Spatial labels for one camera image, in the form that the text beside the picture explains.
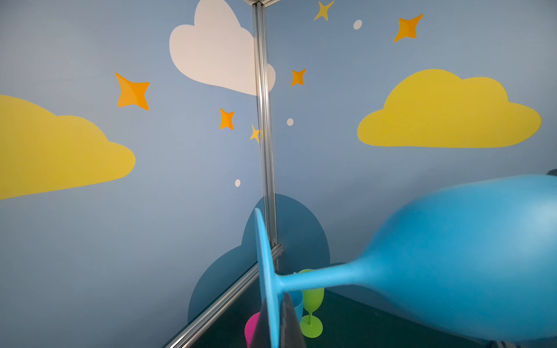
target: blue wall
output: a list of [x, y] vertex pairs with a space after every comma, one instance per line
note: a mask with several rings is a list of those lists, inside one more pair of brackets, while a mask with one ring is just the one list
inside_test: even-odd
[[[276, 191], [317, 217], [331, 263], [354, 259], [388, 216], [431, 190], [557, 168], [556, 1], [338, 0], [328, 21], [314, 21], [318, 11], [317, 0], [269, 7], [267, 49], [276, 71], [270, 92]], [[420, 14], [417, 38], [393, 42], [399, 18]], [[358, 19], [363, 25], [355, 30]], [[406, 77], [431, 68], [499, 81], [511, 102], [541, 115], [540, 130], [492, 149], [362, 143], [356, 134], [363, 118], [381, 110]], [[304, 85], [291, 86], [292, 70], [303, 69]], [[373, 294], [341, 293], [395, 311]]]
[[[251, 31], [250, 7], [228, 3]], [[174, 66], [170, 33], [196, 5], [0, 3], [0, 95], [90, 120], [136, 157], [122, 179], [0, 200], [0, 346], [161, 347], [201, 275], [242, 243], [262, 197], [256, 98]], [[115, 73], [150, 82], [149, 111], [116, 107]], [[242, 257], [227, 272], [256, 260]]]

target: metal rail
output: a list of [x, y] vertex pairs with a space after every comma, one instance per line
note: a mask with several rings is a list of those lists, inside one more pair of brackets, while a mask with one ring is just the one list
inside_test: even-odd
[[265, 5], [265, 7], [269, 7], [272, 4], [276, 4], [280, 0], [245, 0], [250, 6], [255, 4], [256, 2], [261, 2]]
[[[273, 259], [277, 259], [284, 252], [281, 244], [276, 245], [272, 250]], [[165, 348], [188, 348], [237, 300], [241, 294], [259, 276], [257, 263], [253, 265], [240, 279], [236, 281], [228, 290], [213, 302], [199, 317], [188, 325], [174, 340]]]
[[271, 248], [277, 245], [275, 211], [275, 176], [271, 139], [271, 117], [267, 83], [267, 43], [265, 36], [265, 5], [253, 4], [253, 42], [255, 52], [255, 79], [257, 87], [257, 111], [259, 114], [261, 164], [263, 168], [263, 197], [265, 201], [265, 227]]

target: yellow cloud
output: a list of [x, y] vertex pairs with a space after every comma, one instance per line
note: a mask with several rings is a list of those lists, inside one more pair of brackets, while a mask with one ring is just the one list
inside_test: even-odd
[[509, 102], [499, 82], [432, 69], [395, 87], [385, 108], [362, 120], [358, 138], [374, 146], [500, 148], [528, 139], [540, 126], [540, 115]]
[[98, 184], [128, 175], [134, 154], [93, 123], [0, 95], [0, 199]]

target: white cloud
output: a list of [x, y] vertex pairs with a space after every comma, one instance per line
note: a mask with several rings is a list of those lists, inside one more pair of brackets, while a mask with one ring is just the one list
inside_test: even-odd
[[[174, 65], [190, 79], [257, 95], [253, 36], [240, 26], [224, 0], [201, 0], [194, 25], [176, 27], [170, 34]], [[269, 90], [275, 69], [267, 64]]]

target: pink cup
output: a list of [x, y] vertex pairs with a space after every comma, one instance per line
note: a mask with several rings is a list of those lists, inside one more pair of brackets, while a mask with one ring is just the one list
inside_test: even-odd
[[246, 335], [246, 343], [248, 348], [250, 347], [253, 334], [255, 333], [255, 327], [257, 326], [257, 321], [259, 320], [259, 312], [255, 313], [250, 317], [244, 328], [244, 335]]

